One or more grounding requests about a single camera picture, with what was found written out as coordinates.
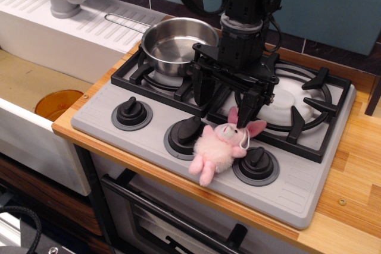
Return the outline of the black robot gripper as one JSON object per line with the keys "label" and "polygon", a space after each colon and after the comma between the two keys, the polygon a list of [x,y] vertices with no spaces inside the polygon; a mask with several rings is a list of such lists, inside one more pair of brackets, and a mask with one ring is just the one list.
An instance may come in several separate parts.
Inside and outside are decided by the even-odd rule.
{"label": "black robot gripper", "polygon": [[221,17],[221,38],[217,47],[194,44],[192,60],[192,83],[194,100],[198,106],[208,104],[221,88],[232,88],[238,104],[238,128],[248,125],[263,105],[274,99],[277,45],[263,58],[270,24],[276,24],[268,15],[255,24],[237,22],[224,15]]}

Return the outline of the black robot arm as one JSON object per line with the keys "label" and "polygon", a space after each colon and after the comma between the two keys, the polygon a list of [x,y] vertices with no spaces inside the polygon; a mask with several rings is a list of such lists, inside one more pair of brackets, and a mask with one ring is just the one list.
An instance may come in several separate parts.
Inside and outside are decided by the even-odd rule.
{"label": "black robot arm", "polygon": [[241,96],[237,127],[245,127],[263,105],[270,105],[279,79],[275,49],[265,56],[268,27],[281,0],[227,0],[220,17],[221,38],[217,47],[197,43],[193,65],[193,94],[197,105],[208,103],[219,82]]}

